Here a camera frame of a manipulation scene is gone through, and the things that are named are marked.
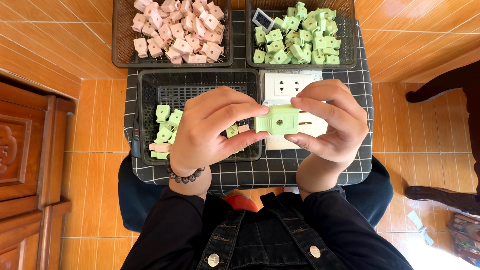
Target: plastic basket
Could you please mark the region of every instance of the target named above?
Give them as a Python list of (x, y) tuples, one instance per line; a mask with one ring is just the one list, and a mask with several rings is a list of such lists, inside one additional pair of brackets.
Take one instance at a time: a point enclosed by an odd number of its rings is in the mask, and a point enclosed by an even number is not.
[(221, 46), (225, 47), (224, 55), (220, 59), (223, 62), (205, 64), (172, 64), (166, 56), (157, 59), (150, 56), (139, 58), (133, 40), (142, 37), (142, 34), (132, 30), (132, 20), (139, 10), (133, 6), (134, 0), (113, 1), (113, 23), (112, 23), (112, 62), (120, 68), (195, 68), (195, 67), (228, 67), (233, 63), (233, 28), (232, 28), (232, 3), (231, 0), (213, 0), (225, 14), (225, 25)]
[[(259, 75), (254, 69), (175, 69), (144, 70), (138, 74), (138, 108), (142, 161), (146, 165), (164, 165), (164, 160), (150, 157), (149, 144), (158, 133), (156, 106), (161, 102), (171, 110), (183, 110), (185, 102), (219, 86), (229, 86), (261, 103)], [(253, 129), (253, 118), (245, 123)], [(221, 162), (255, 161), (262, 155), (262, 143), (256, 142)]]
[(305, 70), (321, 70), (321, 69), (350, 69), (357, 65), (357, 31), (355, 26), (355, 8), (353, 0), (302, 0), (308, 11), (317, 8), (329, 8), (336, 10), (335, 22), (338, 26), (337, 39), (342, 40), (340, 47), (340, 64), (339, 65), (294, 65), (294, 64), (256, 64), (252, 61), (253, 52), (257, 48), (253, 29), (257, 26), (252, 22), (257, 8), (260, 8), (272, 18), (280, 17), (287, 14), (285, 10), (288, 7), (295, 7), (298, 0), (248, 0), (245, 2), (245, 38), (247, 44), (246, 59), (250, 67), (257, 69), (305, 69)]

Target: metal button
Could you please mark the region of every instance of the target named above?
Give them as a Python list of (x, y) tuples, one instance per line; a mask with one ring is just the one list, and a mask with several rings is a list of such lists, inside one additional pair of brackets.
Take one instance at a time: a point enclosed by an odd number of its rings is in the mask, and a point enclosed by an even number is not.
[(314, 256), (315, 258), (320, 258), (320, 249), (318, 249), (316, 246), (312, 245), (310, 247), (310, 253), (312, 254), (312, 256)]
[(218, 263), (220, 262), (220, 257), (213, 253), (211, 254), (210, 256), (208, 256), (208, 265), (211, 266), (211, 267), (215, 267), (218, 265)]

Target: checkered cloth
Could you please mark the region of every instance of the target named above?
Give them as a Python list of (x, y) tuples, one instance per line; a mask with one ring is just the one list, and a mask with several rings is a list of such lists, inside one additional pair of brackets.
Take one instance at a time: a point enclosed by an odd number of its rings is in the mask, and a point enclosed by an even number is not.
[[(234, 62), (232, 68), (246, 68), (244, 12), (233, 12)], [(339, 79), (346, 84), (355, 100), (368, 113), (369, 133), (362, 142), (353, 163), (340, 174), (339, 185), (358, 184), (365, 180), (372, 169), (373, 99), (372, 83), (368, 71), (363, 38), (357, 21), (359, 48), (358, 64), (351, 70), (323, 70), (323, 78)], [(137, 74), (129, 70), (125, 101), (124, 133), (131, 144), (135, 103), (137, 100)], [(295, 174), (299, 164), (310, 152), (304, 149), (270, 150), (263, 148), (262, 157), (253, 162), (222, 163), (210, 166), (212, 184), (209, 193), (224, 196), (235, 188), (296, 186)], [(148, 184), (168, 184), (164, 166), (147, 166), (141, 159), (132, 157), (133, 172)]]

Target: wooden cabinet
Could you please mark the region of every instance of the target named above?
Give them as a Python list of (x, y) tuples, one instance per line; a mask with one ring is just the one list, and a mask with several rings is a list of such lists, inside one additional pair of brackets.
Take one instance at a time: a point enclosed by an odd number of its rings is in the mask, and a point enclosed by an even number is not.
[(0, 83), (0, 270), (58, 269), (67, 114), (75, 104)]

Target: dark wooden chair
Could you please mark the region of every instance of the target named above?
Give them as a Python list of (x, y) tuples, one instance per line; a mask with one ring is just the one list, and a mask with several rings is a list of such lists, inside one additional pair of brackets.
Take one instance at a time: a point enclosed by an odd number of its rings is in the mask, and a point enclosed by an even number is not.
[[(415, 92), (408, 92), (408, 102), (422, 102), (448, 91), (462, 88), (467, 96), (468, 127), (473, 158), (473, 168), (480, 179), (480, 61), (448, 71), (426, 83)], [(480, 215), (480, 183), (476, 193), (461, 193), (444, 188), (414, 185), (405, 189), (407, 198), (434, 200), (472, 215)]]

